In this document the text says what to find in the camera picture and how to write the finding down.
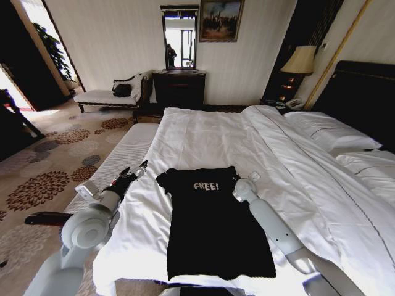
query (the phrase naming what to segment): carpet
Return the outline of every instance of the carpet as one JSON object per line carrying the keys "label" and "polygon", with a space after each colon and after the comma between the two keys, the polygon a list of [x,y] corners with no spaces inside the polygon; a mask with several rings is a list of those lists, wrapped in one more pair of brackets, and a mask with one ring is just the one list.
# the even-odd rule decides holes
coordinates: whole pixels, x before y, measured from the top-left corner
{"label": "carpet", "polygon": [[[74,188],[89,179],[133,125],[131,110],[85,107],[74,101],[35,112],[32,123],[46,135],[0,163],[0,287],[2,295],[23,295],[41,264],[61,246],[59,228],[29,226],[34,212],[62,212]],[[158,122],[142,118],[139,122]],[[91,263],[78,296],[96,295]],[[165,286],[151,281],[118,281],[118,295],[158,295]]]}

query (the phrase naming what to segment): picture frame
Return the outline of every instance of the picture frame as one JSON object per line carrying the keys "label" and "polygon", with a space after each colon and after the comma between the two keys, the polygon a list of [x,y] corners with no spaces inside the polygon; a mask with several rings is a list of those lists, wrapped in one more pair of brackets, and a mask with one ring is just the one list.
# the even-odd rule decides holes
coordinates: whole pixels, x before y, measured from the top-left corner
{"label": "picture frame", "polygon": [[244,0],[201,0],[199,42],[236,42]]}

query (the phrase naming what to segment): lampshade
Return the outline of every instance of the lampshade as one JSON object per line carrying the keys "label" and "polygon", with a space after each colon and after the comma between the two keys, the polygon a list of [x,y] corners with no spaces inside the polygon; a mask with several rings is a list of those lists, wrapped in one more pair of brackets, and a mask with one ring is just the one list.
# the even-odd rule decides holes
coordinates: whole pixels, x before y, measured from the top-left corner
{"label": "lampshade", "polygon": [[315,48],[315,45],[298,46],[294,54],[280,71],[297,74],[313,73]]}

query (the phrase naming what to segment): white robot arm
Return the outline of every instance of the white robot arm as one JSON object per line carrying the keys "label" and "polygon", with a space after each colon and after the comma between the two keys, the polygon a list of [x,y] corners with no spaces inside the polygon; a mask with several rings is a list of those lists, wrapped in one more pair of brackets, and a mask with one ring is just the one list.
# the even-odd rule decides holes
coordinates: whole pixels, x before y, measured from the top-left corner
{"label": "white robot arm", "polygon": [[316,296],[363,296],[362,291],[334,263],[305,247],[292,229],[272,206],[257,195],[255,184],[248,179],[239,179],[233,195],[238,201],[249,202],[249,209],[260,227],[284,253],[288,261],[303,274],[319,273],[304,283],[308,295]]}
{"label": "white robot arm", "polygon": [[111,237],[119,219],[119,204],[130,183],[144,175],[146,166],[147,161],[131,172],[123,170],[101,193],[91,181],[76,187],[89,207],[64,224],[63,246],[41,265],[25,296],[74,296],[78,292],[86,257]]}

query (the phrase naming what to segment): white duvet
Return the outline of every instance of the white duvet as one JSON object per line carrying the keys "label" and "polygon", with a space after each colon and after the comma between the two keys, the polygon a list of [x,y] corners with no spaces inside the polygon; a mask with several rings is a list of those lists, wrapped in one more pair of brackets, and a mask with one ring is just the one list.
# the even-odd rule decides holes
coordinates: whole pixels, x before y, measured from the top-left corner
{"label": "white duvet", "polygon": [[[395,209],[375,199],[275,109],[252,106],[242,113],[220,113],[167,108],[146,159],[146,175],[129,188],[121,219],[94,261],[99,294],[114,295],[114,281],[120,278],[168,282],[172,204],[156,183],[159,174],[169,168],[234,165],[242,177],[258,172],[258,195],[308,248],[340,266],[366,295],[395,295]],[[185,275],[170,282],[238,287],[254,295],[305,295],[304,277],[270,246],[275,279]]]}

